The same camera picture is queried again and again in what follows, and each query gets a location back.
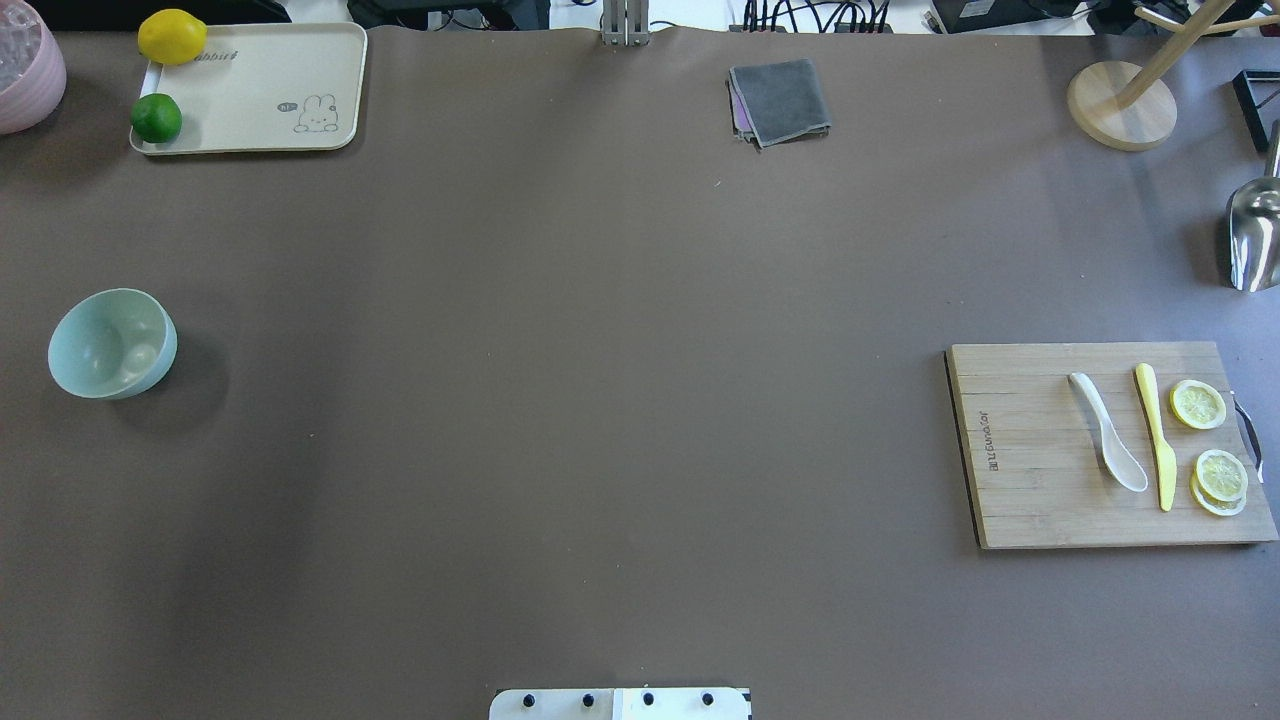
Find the mint green bowl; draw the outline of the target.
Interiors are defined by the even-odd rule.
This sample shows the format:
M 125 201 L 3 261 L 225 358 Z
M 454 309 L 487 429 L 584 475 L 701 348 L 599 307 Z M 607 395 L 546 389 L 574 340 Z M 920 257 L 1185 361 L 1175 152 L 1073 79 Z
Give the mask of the mint green bowl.
M 58 323 L 47 368 L 79 398 L 120 400 L 155 387 L 177 357 L 177 327 L 150 293 L 132 288 L 88 296 Z

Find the white ceramic spoon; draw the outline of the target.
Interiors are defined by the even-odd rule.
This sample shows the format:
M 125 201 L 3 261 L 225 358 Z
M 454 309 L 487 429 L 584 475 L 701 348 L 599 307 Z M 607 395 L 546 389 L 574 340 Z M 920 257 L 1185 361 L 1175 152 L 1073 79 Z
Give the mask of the white ceramic spoon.
M 1069 383 L 1085 400 L 1100 430 L 1100 451 L 1108 474 L 1125 489 L 1144 492 L 1149 487 L 1146 470 L 1120 438 L 1114 419 L 1094 382 L 1082 372 L 1068 374 Z

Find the pink ribbed ice bowl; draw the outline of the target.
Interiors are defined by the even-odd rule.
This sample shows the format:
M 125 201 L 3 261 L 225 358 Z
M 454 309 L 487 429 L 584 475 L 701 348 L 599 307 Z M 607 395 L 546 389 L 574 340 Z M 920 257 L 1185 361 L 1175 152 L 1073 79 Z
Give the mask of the pink ribbed ice bowl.
M 52 31 L 33 6 L 3 1 L 1 8 L 1 133 L 14 135 L 55 111 L 67 68 Z

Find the grey folded cloth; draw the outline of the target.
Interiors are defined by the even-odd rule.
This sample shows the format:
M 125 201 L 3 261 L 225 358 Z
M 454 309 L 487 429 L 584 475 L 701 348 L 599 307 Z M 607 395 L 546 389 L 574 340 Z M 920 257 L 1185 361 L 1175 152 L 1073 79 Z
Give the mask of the grey folded cloth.
M 829 133 L 829 109 L 809 58 L 731 67 L 727 88 L 735 136 L 759 149 Z

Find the bamboo cutting board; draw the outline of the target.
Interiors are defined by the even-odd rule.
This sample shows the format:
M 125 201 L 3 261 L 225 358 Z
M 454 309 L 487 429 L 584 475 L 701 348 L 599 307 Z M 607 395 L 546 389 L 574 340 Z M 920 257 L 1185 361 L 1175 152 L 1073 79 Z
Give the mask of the bamboo cutting board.
M 1277 529 L 1265 489 L 1252 480 L 1243 511 L 1219 518 L 1192 497 L 1196 457 L 1210 448 L 1247 460 L 1234 419 L 1194 430 L 1164 407 L 1178 459 L 1169 511 L 1158 491 L 1123 488 L 1107 471 L 1089 404 L 1070 382 L 1087 374 L 1119 437 L 1155 480 L 1149 428 L 1134 377 L 1148 363 L 1166 395 L 1184 379 L 1233 391 L 1216 343 L 1108 342 L 954 345 L 945 354 L 975 530 L 987 550 L 1059 550 L 1272 542 Z

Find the cream rabbit tray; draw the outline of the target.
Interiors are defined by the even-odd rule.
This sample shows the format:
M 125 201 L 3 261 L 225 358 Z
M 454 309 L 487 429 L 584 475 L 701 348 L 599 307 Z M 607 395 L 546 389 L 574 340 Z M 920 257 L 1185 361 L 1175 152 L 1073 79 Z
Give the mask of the cream rabbit tray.
M 166 94 L 180 133 L 148 156 L 201 152 L 323 151 L 358 128 L 369 37 L 352 22 L 211 26 L 192 61 L 146 68 L 141 95 Z

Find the yellow plastic knife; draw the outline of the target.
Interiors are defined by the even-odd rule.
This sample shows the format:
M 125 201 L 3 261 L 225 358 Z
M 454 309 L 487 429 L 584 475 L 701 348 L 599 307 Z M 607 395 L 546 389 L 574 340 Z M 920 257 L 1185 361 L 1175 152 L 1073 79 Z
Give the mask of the yellow plastic knife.
M 1164 430 L 1157 375 L 1148 363 L 1138 363 L 1134 377 L 1149 429 L 1157 471 L 1158 506 L 1162 512 L 1171 512 L 1178 487 L 1178 457 Z

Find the wooden mug tree stand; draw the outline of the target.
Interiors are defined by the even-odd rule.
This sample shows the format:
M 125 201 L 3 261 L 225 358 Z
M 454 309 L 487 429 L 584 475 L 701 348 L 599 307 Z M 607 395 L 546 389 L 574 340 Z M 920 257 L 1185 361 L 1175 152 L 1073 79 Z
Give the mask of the wooden mug tree stand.
M 1074 122 L 1102 145 L 1128 152 L 1160 146 L 1172 133 L 1178 106 L 1164 74 L 1206 35 L 1279 23 L 1277 3 L 1266 1 L 1267 17 L 1221 22 L 1230 1 L 1203 1 L 1185 22 L 1172 20 L 1146 8 L 1135 15 L 1170 32 L 1165 45 L 1144 67 L 1129 61 L 1097 61 L 1070 81 L 1068 109 Z

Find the upper lemon slice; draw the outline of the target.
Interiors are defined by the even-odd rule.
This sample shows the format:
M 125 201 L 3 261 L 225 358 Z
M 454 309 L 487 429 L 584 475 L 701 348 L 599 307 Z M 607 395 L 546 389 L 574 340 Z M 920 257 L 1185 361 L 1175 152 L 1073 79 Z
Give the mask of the upper lemon slice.
M 1228 406 L 1220 392 L 1203 380 L 1179 380 L 1167 395 L 1172 415 L 1185 427 L 1212 430 L 1221 427 Z

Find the lemon slice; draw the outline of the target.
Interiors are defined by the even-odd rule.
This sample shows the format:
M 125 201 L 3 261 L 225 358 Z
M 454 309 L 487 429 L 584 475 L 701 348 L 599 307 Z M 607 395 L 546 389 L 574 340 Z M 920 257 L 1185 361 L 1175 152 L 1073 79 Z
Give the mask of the lemon slice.
M 1228 406 L 1220 392 L 1203 380 L 1179 380 L 1167 395 L 1172 415 L 1185 427 L 1212 430 L 1221 427 Z
M 1235 503 L 1245 497 L 1249 475 L 1234 454 L 1220 448 L 1202 452 L 1194 465 L 1199 492 L 1221 503 Z

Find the yellow lemon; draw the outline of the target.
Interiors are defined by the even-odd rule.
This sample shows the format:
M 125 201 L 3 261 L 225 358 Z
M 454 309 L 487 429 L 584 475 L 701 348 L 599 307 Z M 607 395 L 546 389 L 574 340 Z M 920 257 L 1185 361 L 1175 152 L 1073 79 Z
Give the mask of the yellow lemon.
M 150 61 L 179 65 L 195 60 L 205 49 L 209 27 L 196 15 L 166 8 L 147 17 L 138 27 L 138 51 Z

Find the lower lemon slice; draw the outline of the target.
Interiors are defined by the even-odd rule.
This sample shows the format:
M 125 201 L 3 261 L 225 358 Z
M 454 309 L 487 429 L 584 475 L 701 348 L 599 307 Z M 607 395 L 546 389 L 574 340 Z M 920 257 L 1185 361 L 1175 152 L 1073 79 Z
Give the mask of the lower lemon slice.
M 1234 454 L 1220 448 L 1202 452 L 1194 465 L 1199 492 L 1221 503 L 1235 503 L 1245 497 L 1249 475 Z

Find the steel ice scoop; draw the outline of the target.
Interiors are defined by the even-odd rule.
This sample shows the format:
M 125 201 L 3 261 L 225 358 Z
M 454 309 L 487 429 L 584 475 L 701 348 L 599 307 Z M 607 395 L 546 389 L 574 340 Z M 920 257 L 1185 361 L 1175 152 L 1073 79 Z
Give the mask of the steel ice scoop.
M 1272 123 L 1262 176 L 1235 190 L 1228 201 L 1230 279 L 1254 293 L 1279 283 L 1279 122 Z

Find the black glass rack tray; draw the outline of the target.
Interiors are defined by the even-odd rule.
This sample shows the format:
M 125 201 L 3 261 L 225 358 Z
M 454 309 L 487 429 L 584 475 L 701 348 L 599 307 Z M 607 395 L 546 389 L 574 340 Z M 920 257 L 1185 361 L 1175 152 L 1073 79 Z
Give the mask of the black glass rack tray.
M 1265 123 L 1263 110 L 1277 99 L 1279 70 L 1244 69 L 1231 79 L 1238 106 L 1254 150 L 1266 154 L 1271 131 Z

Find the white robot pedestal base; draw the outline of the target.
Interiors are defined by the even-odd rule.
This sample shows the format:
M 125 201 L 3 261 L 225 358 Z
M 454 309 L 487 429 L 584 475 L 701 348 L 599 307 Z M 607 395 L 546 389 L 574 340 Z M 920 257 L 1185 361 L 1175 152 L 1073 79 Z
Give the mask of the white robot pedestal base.
M 612 687 L 506 689 L 489 719 L 751 719 L 749 689 Z

